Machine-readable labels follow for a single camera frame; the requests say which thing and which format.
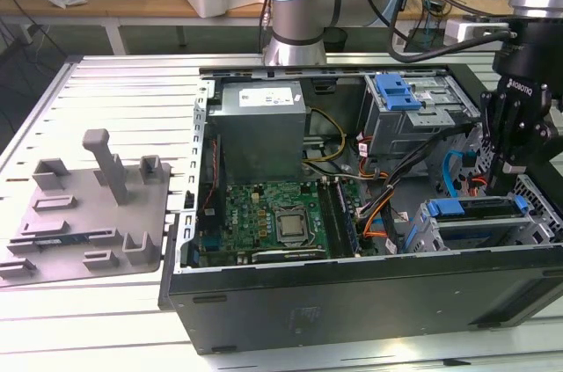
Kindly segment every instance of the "gray power supply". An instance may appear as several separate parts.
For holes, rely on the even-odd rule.
[[[232,83],[209,122],[223,137],[230,183],[291,180],[301,173],[306,109],[297,81]]]

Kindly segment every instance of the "green circuit board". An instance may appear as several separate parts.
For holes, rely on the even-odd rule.
[[[353,212],[360,205],[357,184],[347,180],[341,184],[348,209]],[[323,249],[330,258],[316,181],[228,186],[225,214],[220,236],[201,240],[202,255],[213,252],[216,258],[220,253],[294,247]],[[278,217],[292,214],[305,217],[306,236],[297,243],[281,243],[277,227],[282,223]]]

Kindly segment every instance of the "expansion slot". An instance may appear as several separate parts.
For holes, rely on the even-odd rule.
[[[319,184],[318,201],[322,211],[331,258],[346,258],[354,253],[347,234],[347,218],[342,211],[337,186],[336,183]]]

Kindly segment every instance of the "aluminum extrusion table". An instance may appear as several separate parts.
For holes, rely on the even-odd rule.
[[[432,63],[467,63],[493,89],[492,59],[490,53],[466,53]],[[393,63],[388,55],[329,61]],[[199,67],[259,64],[256,55],[85,57],[65,64],[0,156],[0,252],[35,187],[30,177],[38,159],[93,166],[81,145],[87,128],[107,128],[111,150],[124,164],[155,153],[172,165],[166,217],[172,223],[184,201]],[[470,362],[463,371],[471,372],[563,370],[563,299],[512,329],[200,357],[176,313],[157,307],[160,276],[161,270],[0,290],[0,369],[429,371],[457,359]]]

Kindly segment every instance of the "yellow wire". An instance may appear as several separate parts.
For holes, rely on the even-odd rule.
[[[340,132],[340,146],[338,150],[331,155],[327,155],[326,157],[319,157],[319,158],[305,158],[303,161],[306,163],[322,163],[324,161],[330,161],[331,159],[334,159],[338,155],[340,155],[344,150],[344,148],[346,147],[346,135],[344,134],[344,130],[342,130],[339,124],[330,115],[328,115],[322,110],[319,110],[318,108],[311,108],[311,111],[312,112],[316,111],[317,113],[325,116],[326,119],[329,120],[338,129],[338,131]]]

